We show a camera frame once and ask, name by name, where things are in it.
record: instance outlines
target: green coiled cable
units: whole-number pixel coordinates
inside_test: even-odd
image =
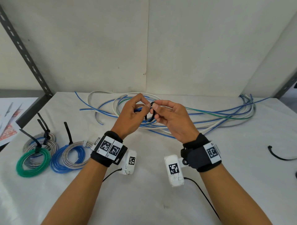
[[[17,166],[16,166],[18,175],[20,175],[21,177],[34,177],[34,176],[42,173],[49,166],[49,164],[50,164],[49,151],[45,148],[40,148],[39,150],[40,150],[40,153],[42,155],[44,155],[42,164],[35,169],[26,170],[23,168],[23,164],[26,161],[26,159],[29,156],[35,154],[35,149],[32,149],[32,150],[28,151],[27,153],[25,153],[24,155],[22,155],[22,157],[19,159]]]

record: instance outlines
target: person's left hand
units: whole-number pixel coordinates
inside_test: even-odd
[[[134,112],[134,109],[143,106],[140,112]],[[142,93],[131,98],[123,107],[123,110],[116,120],[111,131],[115,132],[122,140],[129,134],[132,134],[137,130],[142,123],[145,115],[149,113],[151,104],[144,98]]]

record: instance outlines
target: gray coiled wire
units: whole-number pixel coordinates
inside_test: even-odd
[[[75,163],[71,162],[71,161],[68,159],[68,154],[69,154],[69,152],[70,152],[74,147],[77,147],[77,146],[83,146],[83,143],[84,143],[84,141],[74,142],[73,144],[69,145],[69,146],[65,149],[65,151],[63,152],[63,154],[62,154],[62,162],[63,162],[63,164],[64,164],[66,167],[68,167],[69,169],[81,169],[81,168],[83,168],[83,167],[85,166],[85,164],[89,161],[89,159],[88,159],[88,160],[86,160],[86,161],[84,161],[84,162],[82,162],[82,163],[75,164]],[[92,145],[93,145],[92,142],[87,141],[87,143],[86,143],[86,147],[91,148]]]
[[[38,141],[43,144],[43,141],[44,141],[44,132],[41,133],[41,134],[37,134],[34,136],[34,138],[38,139],[38,138],[41,138],[42,139],[38,139]],[[50,152],[50,156],[53,156],[55,154],[55,152],[58,150],[58,145],[57,143],[55,142],[56,140],[56,137],[52,134],[52,133],[49,133],[49,136],[50,136],[50,139],[47,141],[46,145],[45,145],[45,148],[47,150],[49,150]],[[24,147],[23,147],[23,153],[27,153],[28,151],[36,148],[37,144],[36,142],[34,142],[33,144],[30,145],[30,143],[32,142],[33,140],[32,139],[29,139],[25,144],[24,144]],[[37,154],[33,154],[31,155],[29,158],[26,159],[25,161],[25,165],[30,167],[30,168],[37,168],[39,167],[42,162],[34,162],[32,161],[33,158],[36,158],[36,157],[39,157],[41,156],[42,154],[41,153],[37,153]]]

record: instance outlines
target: forearm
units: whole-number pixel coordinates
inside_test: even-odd
[[[53,205],[42,225],[87,224],[106,170],[107,167],[89,159]]]
[[[200,175],[223,224],[271,224],[222,164]]]

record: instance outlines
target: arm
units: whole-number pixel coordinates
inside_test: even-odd
[[[199,131],[183,105],[167,100],[156,100],[153,109],[157,113],[155,115],[157,122],[166,125],[181,143],[186,144],[196,140]],[[201,172],[200,176],[223,224],[272,224],[223,164]]]
[[[141,112],[134,112],[143,106]],[[123,107],[112,131],[122,140],[137,130],[144,116],[149,112],[150,103],[142,94],[130,99]],[[107,167],[89,159],[85,167],[70,183],[53,205],[42,225],[84,225],[92,214]]]

